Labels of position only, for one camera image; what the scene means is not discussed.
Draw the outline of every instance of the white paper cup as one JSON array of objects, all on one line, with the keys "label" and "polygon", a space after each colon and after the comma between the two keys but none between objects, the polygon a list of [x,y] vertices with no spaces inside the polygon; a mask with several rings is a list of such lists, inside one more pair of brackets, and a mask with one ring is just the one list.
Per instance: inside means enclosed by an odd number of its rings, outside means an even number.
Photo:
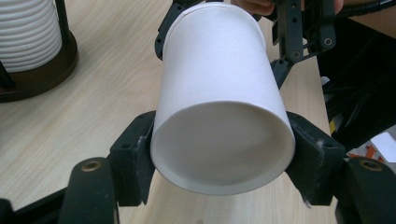
[{"label": "white paper cup", "polygon": [[163,47],[151,142],[158,171],[183,189],[236,194],[274,180],[293,153],[257,22],[222,3],[184,11]]}]

